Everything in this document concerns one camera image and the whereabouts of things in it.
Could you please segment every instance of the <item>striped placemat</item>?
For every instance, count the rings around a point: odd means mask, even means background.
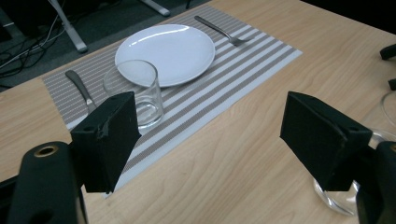
[[[235,47],[226,37],[196,21],[193,18],[195,15],[215,21],[232,35],[256,37],[243,46]],[[189,25],[208,34],[216,46],[215,60],[194,81],[162,89],[165,113],[163,120],[139,139],[116,189],[302,54],[292,46],[211,6],[198,7],[167,23]],[[64,76],[64,72],[68,69],[75,70],[99,105],[107,98],[102,87],[102,77],[114,64],[118,46],[44,79],[69,129],[83,120],[88,111],[78,90]]]

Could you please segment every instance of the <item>plate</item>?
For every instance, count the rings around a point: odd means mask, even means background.
[[[215,45],[207,34],[186,25],[165,24],[129,36],[117,49],[115,63],[152,63],[157,68],[160,87],[171,87],[200,76],[214,58]]]

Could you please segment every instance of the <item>glass base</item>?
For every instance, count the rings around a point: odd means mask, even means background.
[[[320,187],[318,181],[314,178],[314,189],[320,199],[332,210],[352,217],[358,214],[356,195],[359,184],[356,181],[353,181],[349,191],[326,191]]]

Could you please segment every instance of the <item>table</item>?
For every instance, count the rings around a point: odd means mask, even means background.
[[[313,191],[312,176],[279,138],[283,110],[287,92],[298,91],[361,120],[389,91],[396,67],[379,51],[396,37],[297,0],[208,4],[303,54],[111,197],[84,193],[89,221],[358,223]],[[18,173],[32,147],[71,141],[44,76],[0,94],[0,180]]]

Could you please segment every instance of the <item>drinking glass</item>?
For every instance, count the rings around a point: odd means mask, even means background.
[[[107,94],[133,91],[139,131],[157,124],[163,117],[163,100],[155,66],[142,60],[131,60],[111,67],[103,79]]]
[[[385,94],[362,120],[362,125],[373,131],[369,142],[371,148],[376,149],[383,141],[396,141],[396,92]],[[353,181],[349,191],[323,190],[314,178],[314,190],[320,199],[332,210],[347,216],[356,216],[356,195],[359,183]]]

